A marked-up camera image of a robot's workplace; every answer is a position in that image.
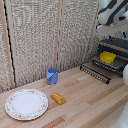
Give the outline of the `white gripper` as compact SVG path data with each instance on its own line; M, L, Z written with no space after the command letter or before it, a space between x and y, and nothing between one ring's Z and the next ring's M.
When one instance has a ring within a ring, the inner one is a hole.
M101 36L109 35L109 40L112 41L112 37L110 34L116 33L118 31L127 30L128 29L128 21L118 22L115 25L111 24L110 26L98 25L98 32ZM123 38L127 40L127 32L123 32Z

